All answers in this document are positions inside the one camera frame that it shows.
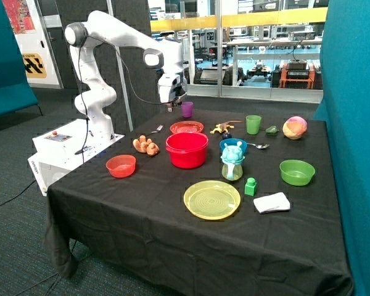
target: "green bowl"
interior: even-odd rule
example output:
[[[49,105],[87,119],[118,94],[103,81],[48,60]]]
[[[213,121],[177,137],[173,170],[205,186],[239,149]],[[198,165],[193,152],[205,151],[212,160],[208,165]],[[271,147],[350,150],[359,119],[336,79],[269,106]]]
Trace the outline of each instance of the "green bowl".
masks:
[[[309,163],[289,159],[280,163],[281,178],[293,186],[307,185],[315,174],[315,169]]]

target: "black tablecloth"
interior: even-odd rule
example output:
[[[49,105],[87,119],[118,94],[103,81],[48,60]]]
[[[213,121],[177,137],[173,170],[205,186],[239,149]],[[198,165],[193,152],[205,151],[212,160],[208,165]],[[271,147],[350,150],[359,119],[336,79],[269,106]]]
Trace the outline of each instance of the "black tablecloth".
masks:
[[[280,129],[287,118],[263,117],[261,131],[245,132],[245,114],[194,110],[191,120],[204,124],[209,138],[207,160],[193,170],[176,168],[165,150],[170,125],[183,121],[180,109],[162,113],[71,172],[48,190],[44,246],[58,272],[71,277],[76,259],[69,238],[87,245],[97,256],[119,263],[156,284],[186,295],[350,295],[352,276],[343,244],[340,212],[323,121],[309,121],[303,138],[293,141]],[[244,175],[230,182],[221,175],[217,123],[234,123],[230,132],[249,146]],[[150,137],[161,149],[155,157],[140,154],[132,141],[141,133],[164,129]],[[115,179],[105,167],[119,154],[137,159],[134,175]],[[311,163],[316,174],[303,187],[286,184],[279,164],[285,159]],[[244,195],[245,180],[258,182],[255,197]],[[241,195],[236,212],[222,221],[192,215],[183,202],[191,185],[205,180],[232,184]],[[253,199],[283,192],[289,212],[259,214]]]

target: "yellow beam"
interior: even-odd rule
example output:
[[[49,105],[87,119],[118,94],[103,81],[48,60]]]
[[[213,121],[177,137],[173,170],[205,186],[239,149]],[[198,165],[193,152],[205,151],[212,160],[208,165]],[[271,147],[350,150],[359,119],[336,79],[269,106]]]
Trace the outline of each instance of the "yellow beam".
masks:
[[[224,15],[222,16],[222,27],[325,22],[326,14],[327,7]],[[212,15],[211,17],[154,20],[151,21],[150,27],[152,32],[160,32],[216,28],[216,24],[216,16]]]

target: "spoon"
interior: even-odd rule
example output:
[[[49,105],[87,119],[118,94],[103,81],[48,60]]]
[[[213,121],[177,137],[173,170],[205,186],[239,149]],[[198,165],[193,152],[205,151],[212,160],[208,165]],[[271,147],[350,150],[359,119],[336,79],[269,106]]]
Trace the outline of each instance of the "spoon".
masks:
[[[270,145],[269,144],[264,144],[264,143],[261,143],[261,144],[252,144],[252,143],[247,143],[248,145],[253,145],[255,146],[257,149],[266,149],[267,147],[269,147]]]
[[[146,136],[149,136],[150,134],[155,134],[155,133],[158,133],[162,130],[163,128],[163,125],[159,125],[155,131],[151,131],[149,134],[146,134]]]

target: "red plate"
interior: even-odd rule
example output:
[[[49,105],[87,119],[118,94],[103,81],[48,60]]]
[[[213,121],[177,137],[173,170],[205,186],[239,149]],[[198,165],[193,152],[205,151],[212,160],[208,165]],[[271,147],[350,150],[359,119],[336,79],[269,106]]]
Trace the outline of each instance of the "red plate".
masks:
[[[177,123],[174,123],[170,127],[170,131],[173,134],[177,133],[201,133],[204,129],[204,125],[197,121],[180,121]]]

